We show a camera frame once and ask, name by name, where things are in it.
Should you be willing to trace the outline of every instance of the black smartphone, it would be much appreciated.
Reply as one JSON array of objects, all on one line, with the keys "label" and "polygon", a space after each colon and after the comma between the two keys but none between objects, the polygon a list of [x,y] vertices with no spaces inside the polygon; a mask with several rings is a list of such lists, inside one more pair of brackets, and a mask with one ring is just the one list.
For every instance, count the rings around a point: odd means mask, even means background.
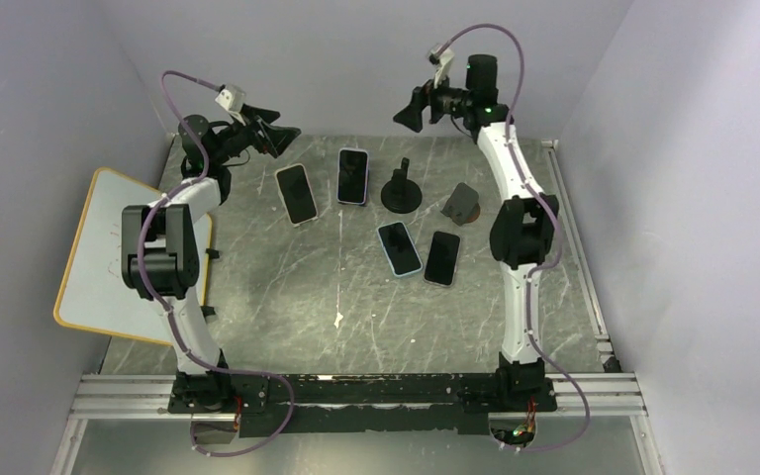
[{"label": "black smartphone", "polygon": [[389,259],[392,273],[396,277],[414,274],[424,266],[421,264],[421,257],[415,250],[409,231],[403,223],[381,226],[377,229],[377,235],[380,237],[380,243],[383,244],[386,258]]},{"label": "black smartphone", "polygon": [[424,280],[449,287],[456,273],[456,261],[461,238],[450,233],[436,231],[429,246]]},{"label": "black smartphone", "polygon": [[275,172],[278,193],[287,209],[287,216],[293,226],[298,226],[316,218],[316,201],[307,181],[307,172],[301,163],[281,168]]},{"label": "black smartphone", "polygon": [[368,199],[368,152],[360,148],[339,150],[336,199],[340,203],[364,205]]}]

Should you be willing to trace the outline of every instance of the phone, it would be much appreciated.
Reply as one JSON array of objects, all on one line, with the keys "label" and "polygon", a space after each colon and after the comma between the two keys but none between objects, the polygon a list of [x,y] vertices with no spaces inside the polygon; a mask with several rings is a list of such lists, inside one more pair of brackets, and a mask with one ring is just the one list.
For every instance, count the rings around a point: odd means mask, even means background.
[{"label": "phone", "polygon": [[432,235],[427,267],[424,269],[424,280],[444,287],[449,287],[453,283],[460,243],[461,238],[457,235],[441,231],[436,231]]},{"label": "phone", "polygon": [[409,231],[403,223],[381,226],[377,229],[377,235],[380,237],[380,243],[383,244],[386,258],[389,259],[389,265],[392,266],[392,273],[396,277],[414,274],[424,266],[421,264],[421,258],[415,250]]},{"label": "phone", "polygon": [[313,191],[307,181],[307,171],[301,163],[275,171],[278,182],[278,194],[287,209],[287,216],[293,226],[299,226],[318,215]]},{"label": "phone", "polygon": [[364,205],[368,199],[368,152],[359,148],[339,150],[336,199],[340,203]]}]

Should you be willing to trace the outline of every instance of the black phone screen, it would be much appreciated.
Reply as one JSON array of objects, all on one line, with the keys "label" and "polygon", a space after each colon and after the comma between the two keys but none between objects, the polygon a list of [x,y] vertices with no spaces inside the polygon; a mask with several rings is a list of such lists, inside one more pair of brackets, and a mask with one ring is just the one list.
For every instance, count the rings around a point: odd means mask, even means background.
[{"label": "black phone screen", "polygon": [[404,276],[421,270],[421,259],[403,223],[381,227],[377,234],[380,235],[380,241],[395,275]]},{"label": "black phone screen", "polygon": [[368,177],[368,152],[343,149],[339,151],[339,187],[336,198],[342,203],[365,203]]},{"label": "black phone screen", "polygon": [[444,286],[453,283],[460,241],[459,236],[441,231],[436,231],[432,235],[427,267],[424,269],[424,279]]},{"label": "black phone screen", "polygon": [[316,217],[316,203],[313,201],[304,166],[294,165],[278,170],[275,172],[275,180],[292,224],[298,225]]}]

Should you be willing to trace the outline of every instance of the round black base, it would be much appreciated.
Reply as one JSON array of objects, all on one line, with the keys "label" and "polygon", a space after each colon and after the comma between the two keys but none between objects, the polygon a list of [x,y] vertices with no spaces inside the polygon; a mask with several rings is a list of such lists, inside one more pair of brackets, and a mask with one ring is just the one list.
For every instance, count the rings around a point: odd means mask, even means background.
[{"label": "round black base", "polygon": [[392,190],[394,190],[394,186],[390,181],[383,186],[383,190],[380,192],[380,201],[392,213],[406,215],[421,205],[423,199],[421,188],[414,181],[406,181],[404,193],[393,193]]}]

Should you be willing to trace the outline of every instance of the wall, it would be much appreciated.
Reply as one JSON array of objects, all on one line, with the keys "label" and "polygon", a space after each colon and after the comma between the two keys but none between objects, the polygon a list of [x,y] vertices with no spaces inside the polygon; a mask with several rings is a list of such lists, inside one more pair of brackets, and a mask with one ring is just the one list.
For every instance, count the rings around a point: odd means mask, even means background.
[{"label": "wall", "polygon": [[636,0],[560,145],[667,473],[760,473],[760,0]]},{"label": "wall", "polygon": [[107,338],[51,310],[92,172],[155,182],[166,137],[83,0],[0,1],[0,474],[47,474]]},{"label": "wall", "polygon": [[[561,133],[632,2],[101,1],[155,102],[153,78],[172,67],[237,84],[249,103],[279,110],[284,124],[312,134],[408,134],[392,116],[433,73],[428,50],[468,25],[501,23],[526,53],[519,131],[544,139]],[[519,67],[508,39],[477,32],[454,50],[452,84],[464,84],[469,54],[492,53],[500,59],[501,99],[510,100]],[[207,91],[182,91],[185,114],[220,116],[217,106],[204,105],[212,101]],[[163,104],[160,110],[175,132],[169,110]],[[445,120],[423,134],[457,131]]]}]

